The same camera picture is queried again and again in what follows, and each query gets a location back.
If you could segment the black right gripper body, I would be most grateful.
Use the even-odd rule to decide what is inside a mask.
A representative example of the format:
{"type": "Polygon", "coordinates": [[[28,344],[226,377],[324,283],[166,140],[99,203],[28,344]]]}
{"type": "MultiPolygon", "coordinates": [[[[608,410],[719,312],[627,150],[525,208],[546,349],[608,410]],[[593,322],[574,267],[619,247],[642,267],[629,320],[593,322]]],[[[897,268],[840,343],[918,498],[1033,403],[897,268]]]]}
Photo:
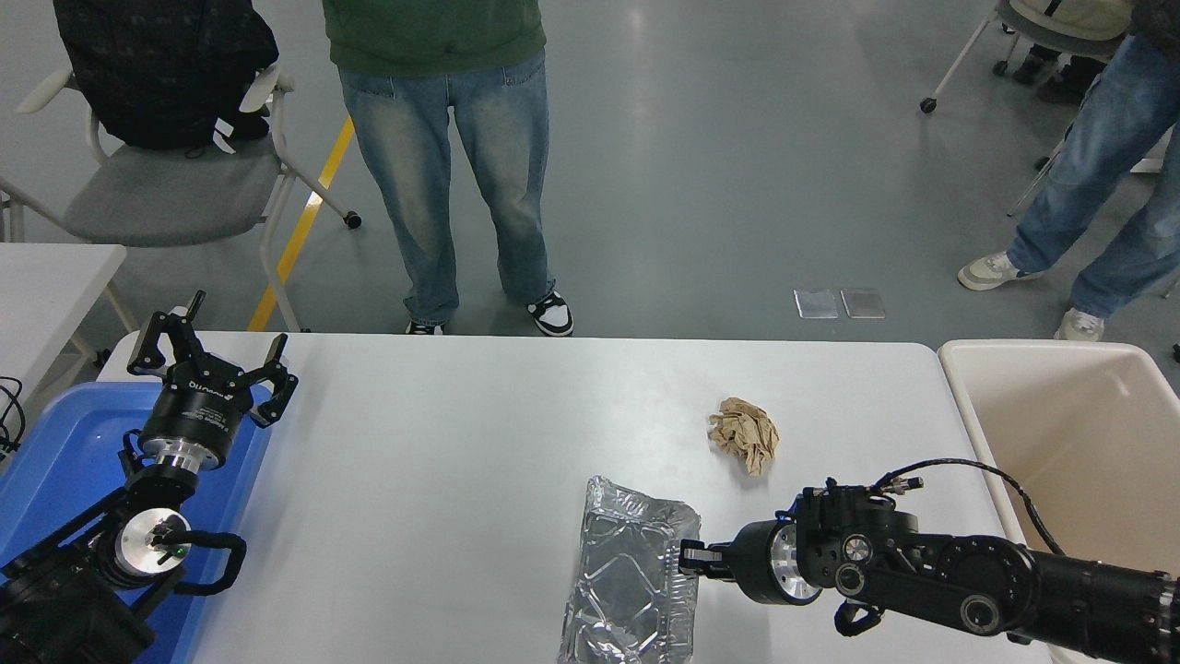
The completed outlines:
{"type": "Polygon", "coordinates": [[[779,521],[748,524],[732,541],[732,576],[738,589],[753,601],[784,605],[785,596],[771,563],[774,537],[784,528],[779,521]]]}

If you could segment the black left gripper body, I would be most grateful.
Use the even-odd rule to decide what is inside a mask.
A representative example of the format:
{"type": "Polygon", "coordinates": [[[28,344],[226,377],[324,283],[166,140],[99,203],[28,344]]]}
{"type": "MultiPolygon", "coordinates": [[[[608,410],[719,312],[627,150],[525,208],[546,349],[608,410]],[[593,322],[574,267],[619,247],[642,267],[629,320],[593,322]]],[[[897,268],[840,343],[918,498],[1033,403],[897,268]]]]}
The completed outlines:
{"type": "Polygon", "coordinates": [[[222,359],[197,364],[194,359],[169,367],[148,423],[138,435],[139,449],[159,456],[177,443],[197,445],[201,464],[225,464],[242,419],[253,408],[244,370],[222,359]]]}

